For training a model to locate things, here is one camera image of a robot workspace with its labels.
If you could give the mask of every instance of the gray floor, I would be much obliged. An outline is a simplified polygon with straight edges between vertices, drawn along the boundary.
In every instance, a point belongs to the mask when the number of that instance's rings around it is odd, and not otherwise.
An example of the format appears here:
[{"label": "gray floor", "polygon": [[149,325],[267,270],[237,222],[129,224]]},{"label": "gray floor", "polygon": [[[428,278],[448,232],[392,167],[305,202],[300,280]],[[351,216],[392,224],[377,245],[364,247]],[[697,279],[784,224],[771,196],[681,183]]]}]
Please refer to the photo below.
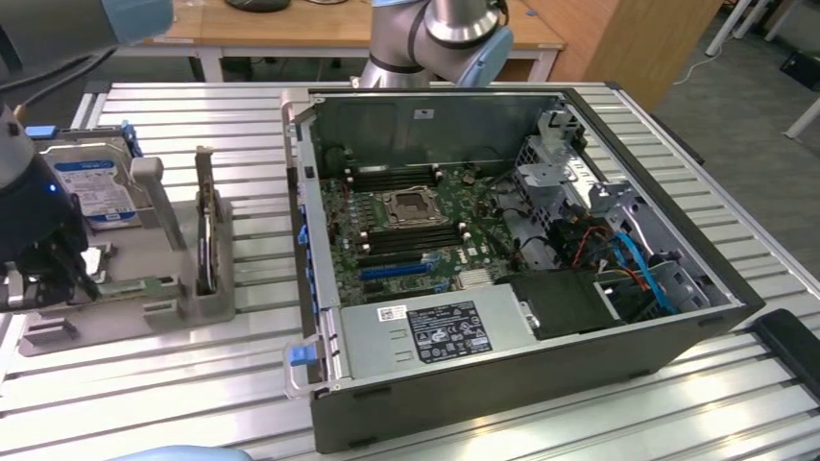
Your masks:
[{"label": "gray floor", "polygon": [[[720,26],[715,21],[691,63]],[[656,114],[705,158],[705,169],[720,181],[808,270],[820,277],[820,124],[805,131],[803,143],[781,132],[820,94],[779,71],[787,53],[759,37],[732,40],[719,60],[695,69],[677,85]],[[253,80],[345,80],[361,72],[363,61],[332,68],[324,60],[279,60],[253,65]],[[113,58],[91,80],[115,82],[192,82],[185,59]],[[19,103],[27,92],[7,95]],[[79,82],[53,94],[28,112],[27,122],[67,126],[83,95]]]},{"label": "gray floor", "polygon": [[[705,58],[715,21],[692,54]],[[815,277],[820,277],[820,121],[793,141],[781,132],[820,97],[779,70],[788,53],[757,36],[672,87],[655,111],[705,159],[705,170]]]}]

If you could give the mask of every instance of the aluminum extrusion table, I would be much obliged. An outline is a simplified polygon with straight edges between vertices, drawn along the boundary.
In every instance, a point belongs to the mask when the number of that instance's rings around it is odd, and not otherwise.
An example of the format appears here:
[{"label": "aluminum extrusion table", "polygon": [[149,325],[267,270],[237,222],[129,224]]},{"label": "aluminum extrusion table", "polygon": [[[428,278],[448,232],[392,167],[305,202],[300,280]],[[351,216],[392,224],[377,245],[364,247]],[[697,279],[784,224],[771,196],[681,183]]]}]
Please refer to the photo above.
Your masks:
[{"label": "aluminum extrusion table", "polygon": [[[792,310],[816,332],[817,281],[629,97],[604,85],[576,89],[767,299],[767,311]],[[288,400],[281,383],[281,348],[301,327],[280,92],[277,84],[121,84],[83,98],[75,127],[135,124],[143,151],[165,162],[172,200],[192,197],[195,147],[215,147],[219,189],[236,206],[240,315],[33,358],[16,353],[21,318],[0,319],[0,456],[92,460],[176,444],[299,461],[787,459],[820,451],[817,401],[737,330],[653,376],[319,455],[308,402]],[[616,174],[592,139],[588,152]]]}]

